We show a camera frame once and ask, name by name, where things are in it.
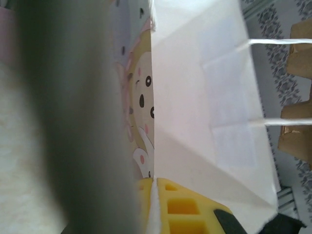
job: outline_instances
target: brown cardboard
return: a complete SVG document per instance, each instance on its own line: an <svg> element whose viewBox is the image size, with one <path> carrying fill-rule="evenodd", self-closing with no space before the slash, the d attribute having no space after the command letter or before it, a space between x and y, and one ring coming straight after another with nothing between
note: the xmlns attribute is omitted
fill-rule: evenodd
<svg viewBox="0 0 312 234"><path fill-rule="evenodd" d="M310 100L285 106L281 113L281 118L311 117L311 94ZM312 126L282 126L278 149L312 165Z"/></svg>
<svg viewBox="0 0 312 234"><path fill-rule="evenodd" d="M312 39L312 19L296 23L291 28L291 39ZM312 79L312 44L290 45L286 71Z"/></svg>

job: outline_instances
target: cartoon eye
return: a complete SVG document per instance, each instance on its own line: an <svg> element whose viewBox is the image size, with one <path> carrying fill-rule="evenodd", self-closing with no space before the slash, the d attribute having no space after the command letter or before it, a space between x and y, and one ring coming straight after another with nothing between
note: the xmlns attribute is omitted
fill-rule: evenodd
<svg viewBox="0 0 312 234"><path fill-rule="evenodd" d="M150 87L151 84L152 84L152 78L151 78L150 76L148 76L148 77L146 78L146 80L145 80L145 85L146 85L147 87Z"/></svg>
<svg viewBox="0 0 312 234"><path fill-rule="evenodd" d="M154 107L151 108L151 117L154 118Z"/></svg>
<svg viewBox="0 0 312 234"><path fill-rule="evenodd" d="M144 15L144 10L143 8L140 8L140 19L142 18L143 15Z"/></svg>
<svg viewBox="0 0 312 234"><path fill-rule="evenodd" d="M141 108L143 108L144 107L144 96L143 96L143 94L141 94L141 96L140 96L140 107Z"/></svg>

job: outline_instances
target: cartoon character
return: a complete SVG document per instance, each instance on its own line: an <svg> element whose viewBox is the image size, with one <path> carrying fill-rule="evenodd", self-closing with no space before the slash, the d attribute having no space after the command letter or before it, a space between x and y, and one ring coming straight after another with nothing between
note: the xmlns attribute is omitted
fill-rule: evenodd
<svg viewBox="0 0 312 234"><path fill-rule="evenodd" d="M151 58L150 20L132 52L129 67L130 122L138 146L133 158L143 177L154 176L154 95Z"/></svg>

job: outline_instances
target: cartoon face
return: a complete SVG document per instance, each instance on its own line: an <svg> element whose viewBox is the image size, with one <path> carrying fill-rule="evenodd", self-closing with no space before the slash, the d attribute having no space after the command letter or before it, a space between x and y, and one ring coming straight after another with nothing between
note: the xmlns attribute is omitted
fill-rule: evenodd
<svg viewBox="0 0 312 234"><path fill-rule="evenodd" d="M132 76L132 108L138 128L144 130L154 146L154 94L151 52L144 53Z"/></svg>

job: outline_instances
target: yellow sponge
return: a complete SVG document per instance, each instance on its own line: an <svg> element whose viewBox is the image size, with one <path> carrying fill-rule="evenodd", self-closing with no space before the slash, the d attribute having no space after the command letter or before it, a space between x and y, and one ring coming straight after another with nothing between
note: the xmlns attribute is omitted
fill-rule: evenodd
<svg viewBox="0 0 312 234"><path fill-rule="evenodd" d="M167 179L157 184L161 234L224 234L214 210L231 213L227 207Z"/></svg>
<svg viewBox="0 0 312 234"><path fill-rule="evenodd" d="M152 187L153 179L151 178L143 179L138 183L142 204L143 233L148 233L150 230L161 230L158 233L225 234L214 211L222 210L232 214L226 206L170 180L158 178L155 182L156 189L154 186ZM153 193L158 193L158 196L152 196L156 197L157 201L151 201ZM158 213L159 221L155 217L154 220L149 220L153 217L153 215L149 215L150 212Z"/></svg>

